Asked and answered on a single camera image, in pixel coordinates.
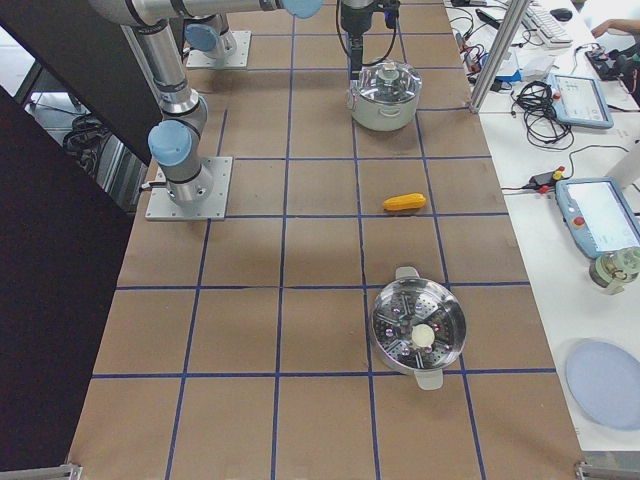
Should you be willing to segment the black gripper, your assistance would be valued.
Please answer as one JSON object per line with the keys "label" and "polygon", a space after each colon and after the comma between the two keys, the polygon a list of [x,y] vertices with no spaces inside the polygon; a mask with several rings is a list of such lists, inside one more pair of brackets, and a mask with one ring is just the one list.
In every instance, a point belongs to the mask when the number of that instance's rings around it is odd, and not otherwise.
{"label": "black gripper", "polygon": [[341,0],[340,26],[348,33],[349,72],[351,80],[358,80],[363,63],[363,38],[372,25],[374,0]]}

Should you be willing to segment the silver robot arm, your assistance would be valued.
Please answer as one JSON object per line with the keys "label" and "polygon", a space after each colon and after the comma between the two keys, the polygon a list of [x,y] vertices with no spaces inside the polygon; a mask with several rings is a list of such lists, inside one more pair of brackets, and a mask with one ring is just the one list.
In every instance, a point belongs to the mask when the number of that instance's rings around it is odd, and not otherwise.
{"label": "silver robot arm", "polygon": [[181,50],[169,21],[186,20],[190,46],[215,59],[235,48],[226,15],[285,10],[300,19],[314,16],[320,1],[93,1],[92,8],[131,36],[129,43],[157,97],[162,121],[148,134],[152,157],[164,175],[169,202],[197,208],[211,197],[226,196],[229,182],[215,179],[212,168],[222,159],[208,161],[197,153],[208,118],[203,97],[191,88]]}
{"label": "silver robot arm", "polygon": [[227,16],[214,14],[186,21],[185,38],[190,46],[213,59],[233,54],[237,43],[230,31]]}

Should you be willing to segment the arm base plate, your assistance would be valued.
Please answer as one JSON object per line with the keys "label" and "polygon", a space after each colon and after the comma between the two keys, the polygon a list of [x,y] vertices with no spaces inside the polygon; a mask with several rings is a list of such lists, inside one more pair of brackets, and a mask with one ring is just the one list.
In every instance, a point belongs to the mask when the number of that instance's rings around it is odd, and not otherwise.
{"label": "arm base plate", "polygon": [[148,221],[200,221],[225,219],[232,157],[201,157],[199,175],[189,183],[178,184],[165,178],[158,167],[145,218]]}
{"label": "arm base plate", "polygon": [[215,30],[196,29],[191,25],[185,37],[190,45],[186,67],[188,69],[240,70],[246,69],[252,33],[227,31],[220,35]]}

